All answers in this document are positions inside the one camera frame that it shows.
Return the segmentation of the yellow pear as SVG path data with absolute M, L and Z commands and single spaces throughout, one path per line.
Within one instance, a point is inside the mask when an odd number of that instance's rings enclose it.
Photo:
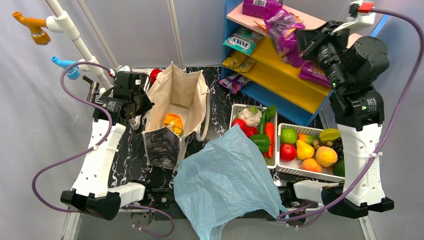
M 298 139 L 296 141 L 296 157 L 298 160 L 305 160 L 312 158 L 315 154 L 315 149 L 303 142 L 302 140 Z

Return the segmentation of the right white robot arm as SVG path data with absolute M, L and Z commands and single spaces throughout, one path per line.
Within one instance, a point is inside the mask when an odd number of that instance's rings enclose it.
M 295 31 L 299 56 L 315 62 L 333 92 L 329 101 L 341 134 L 345 163 L 344 182 L 323 185 L 311 181 L 294 183 L 297 198 L 320 189 L 320 202 L 331 214 L 357 219 L 369 211 L 385 212 L 394 202 L 381 185 L 378 145 L 384 122 L 384 100 L 373 82 L 390 65 L 384 42 L 362 36 L 348 44 L 350 31 L 339 21 L 316 29 Z

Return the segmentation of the white vegetable basket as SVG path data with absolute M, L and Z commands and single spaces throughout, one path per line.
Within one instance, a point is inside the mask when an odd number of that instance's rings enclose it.
M 262 156 L 264 157 L 264 161 L 269 169 L 274 169 L 277 166 L 278 157 L 277 157 L 277 110 L 274 105 L 271 107 L 264 107 L 264 106 L 255 106 L 255 105 L 246 105 L 246 104 L 233 104 L 231 109 L 231 118 L 230 118 L 230 126 L 234 119 L 238 118 L 237 115 L 240 113 L 243 109 L 249 108 L 249 107 L 256 107 L 258 110 L 262 112 L 262 117 L 259 126 L 253 127 L 253 126 L 247 126 L 246 129 L 243 131 L 245 135 L 250 139 L 252 135 L 256 134 L 264 134 L 264 128 L 265 124 L 268 122 L 271 122 L 274 124 L 274 150 L 273 150 L 273 158 L 268 158 L 267 153 L 262 153 Z

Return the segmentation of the orange peach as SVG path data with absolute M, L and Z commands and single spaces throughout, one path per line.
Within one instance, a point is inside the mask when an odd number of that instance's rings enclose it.
M 321 173 L 323 166 L 315 158 L 307 158 L 302 161 L 300 169 L 304 171 Z

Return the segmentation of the orange pipe hook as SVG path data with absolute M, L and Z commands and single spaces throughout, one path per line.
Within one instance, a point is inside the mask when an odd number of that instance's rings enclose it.
M 47 28 L 47 20 L 33 17 L 24 17 L 21 12 L 16 11 L 12 16 L 30 31 L 32 40 L 39 46 L 45 46 L 51 42 L 51 38 L 44 31 Z

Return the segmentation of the small purple snack packet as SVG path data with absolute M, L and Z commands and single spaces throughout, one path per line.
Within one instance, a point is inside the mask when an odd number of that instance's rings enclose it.
M 220 79 L 219 84 L 228 89 L 232 94 L 236 95 L 240 92 L 251 80 L 247 77 L 235 73 L 230 76 L 227 76 L 223 79 Z

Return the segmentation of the beige canvas tote bag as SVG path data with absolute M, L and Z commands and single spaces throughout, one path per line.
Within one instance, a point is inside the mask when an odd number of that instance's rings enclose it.
M 203 71 L 186 73 L 171 63 L 147 92 L 154 106 L 145 114 L 142 132 L 147 165 L 177 170 L 185 158 L 188 140 L 202 142 L 210 119 L 210 89 Z M 163 127 L 166 114 L 177 114 L 183 121 L 183 136 Z

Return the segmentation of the dark green avocado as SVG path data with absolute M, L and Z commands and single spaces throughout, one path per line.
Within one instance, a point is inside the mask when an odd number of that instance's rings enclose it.
M 332 173 L 338 177 L 345 177 L 345 161 L 339 160 L 332 166 Z

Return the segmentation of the purple grape candy bag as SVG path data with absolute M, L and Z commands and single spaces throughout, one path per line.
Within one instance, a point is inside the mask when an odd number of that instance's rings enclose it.
M 283 8 L 268 10 L 263 20 L 268 37 L 280 60 L 295 68 L 302 67 L 305 60 L 299 57 L 296 30 L 306 28 L 303 22 L 297 16 Z

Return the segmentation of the light blue plastic bag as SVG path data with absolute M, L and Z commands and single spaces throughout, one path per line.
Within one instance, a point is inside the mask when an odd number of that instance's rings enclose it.
M 229 221 L 247 213 L 287 211 L 262 153 L 239 126 L 181 161 L 173 191 L 201 240 L 219 240 Z

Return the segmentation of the green Fox's candy bag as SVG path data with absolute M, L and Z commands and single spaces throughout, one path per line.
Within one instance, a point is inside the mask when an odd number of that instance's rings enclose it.
M 240 26 L 224 40 L 223 45 L 250 56 L 262 38 L 262 34 L 244 26 Z

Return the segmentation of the purple bag lower shelf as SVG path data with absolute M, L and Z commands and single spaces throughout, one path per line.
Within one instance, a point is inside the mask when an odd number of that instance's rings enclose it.
M 327 88 L 331 88 L 331 84 L 325 72 L 315 63 L 306 61 L 300 69 L 298 77 L 302 80 L 306 80 Z

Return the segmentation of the green bell pepper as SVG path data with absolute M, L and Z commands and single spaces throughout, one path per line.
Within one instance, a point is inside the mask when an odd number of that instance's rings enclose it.
M 249 138 L 261 153 L 267 153 L 271 146 L 271 140 L 266 134 L 254 134 Z

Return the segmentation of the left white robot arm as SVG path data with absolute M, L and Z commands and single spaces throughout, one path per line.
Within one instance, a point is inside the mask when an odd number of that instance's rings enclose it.
M 115 86 L 105 91 L 93 112 L 89 152 L 70 190 L 61 193 L 60 201 L 69 208 L 93 217 L 112 220 L 119 209 L 141 201 L 145 186 L 139 181 L 109 188 L 109 172 L 118 144 L 128 125 L 135 129 L 135 119 L 149 111 L 154 103 L 142 87 L 144 73 L 120 71 Z

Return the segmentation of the blue pipe hook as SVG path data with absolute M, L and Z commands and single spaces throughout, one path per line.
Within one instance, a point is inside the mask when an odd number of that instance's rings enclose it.
M 53 56 L 50 59 L 54 64 L 56 64 L 57 66 L 63 68 L 64 70 L 67 69 L 70 65 L 75 64 L 75 61 L 71 61 L 71 60 L 60 60 L 57 56 Z M 79 71 L 79 66 L 74 66 L 72 68 L 70 68 L 67 72 L 66 72 L 66 76 L 70 79 L 70 80 L 76 80 L 80 77 L 80 71 Z

